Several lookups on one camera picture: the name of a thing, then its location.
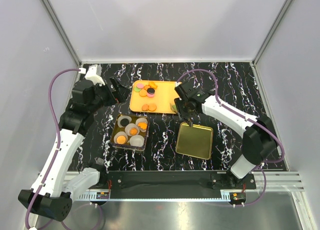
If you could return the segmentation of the metal tongs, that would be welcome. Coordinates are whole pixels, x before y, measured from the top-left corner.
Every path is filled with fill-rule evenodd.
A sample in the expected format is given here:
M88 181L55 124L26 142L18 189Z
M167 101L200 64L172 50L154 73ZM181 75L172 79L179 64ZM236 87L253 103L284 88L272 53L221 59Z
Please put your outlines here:
M193 126L192 118L190 113L185 108L184 104L182 102L179 102L178 104L175 104L177 108L177 112L174 112L178 115L179 119L185 123L187 123L190 127Z

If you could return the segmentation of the black sandwich cookie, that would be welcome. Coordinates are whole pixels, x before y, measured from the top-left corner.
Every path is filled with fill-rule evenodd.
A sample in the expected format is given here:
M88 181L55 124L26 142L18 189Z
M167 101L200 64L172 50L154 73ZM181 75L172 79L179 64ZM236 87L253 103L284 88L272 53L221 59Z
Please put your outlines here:
M123 118L123 119L121 119L121 121L120 121L120 124L121 124L123 127L127 126L129 123L130 123L130 120L129 120L128 118Z

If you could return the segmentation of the orange swirl cookie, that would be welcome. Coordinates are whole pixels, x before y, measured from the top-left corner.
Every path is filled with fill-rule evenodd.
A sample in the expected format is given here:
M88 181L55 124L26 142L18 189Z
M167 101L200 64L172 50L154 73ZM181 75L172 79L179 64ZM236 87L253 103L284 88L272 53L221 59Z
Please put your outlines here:
M134 135L136 135L138 133L138 131L137 131L136 128L131 128L129 133L130 133L131 136L134 136Z

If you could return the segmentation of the plain orange round cookie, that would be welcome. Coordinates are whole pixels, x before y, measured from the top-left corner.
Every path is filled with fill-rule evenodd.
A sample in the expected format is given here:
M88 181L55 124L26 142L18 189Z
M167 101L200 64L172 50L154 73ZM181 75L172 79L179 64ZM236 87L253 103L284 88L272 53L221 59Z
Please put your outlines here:
M117 142L118 144L125 144L125 143L127 142L127 137L124 136L124 135L119 135L119 136L117 136L117 138L116 138L116 142Z

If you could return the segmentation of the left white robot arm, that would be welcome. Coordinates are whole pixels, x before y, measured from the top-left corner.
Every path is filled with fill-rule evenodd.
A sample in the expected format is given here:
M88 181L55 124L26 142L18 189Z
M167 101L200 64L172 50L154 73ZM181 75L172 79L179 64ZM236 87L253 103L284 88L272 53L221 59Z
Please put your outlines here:
M77 148L94 122L94 114L102 107L125 102L130 93L114 77L110 81L114 90L89 79L75 83L40 175L29 190L21 190L18 195L18 201L29 213L62 222L82 193L92 186L103 188L108 183L104 167L96 163L84 168L69 184L64 184L64 179Z

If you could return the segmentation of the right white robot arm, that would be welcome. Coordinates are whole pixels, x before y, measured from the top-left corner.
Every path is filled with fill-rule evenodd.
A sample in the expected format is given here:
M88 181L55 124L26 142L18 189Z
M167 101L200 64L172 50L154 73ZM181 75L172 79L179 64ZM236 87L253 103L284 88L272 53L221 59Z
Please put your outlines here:
M187 82L176 83L174 90L178 94L174 100L178 116L189 126L193 125L194 115L204 114L227 125L242 138L242 154L227 175L230 187L236 189L243 185L245 176L278 148L274 125L268 116L244 113L211 91L195 88Z

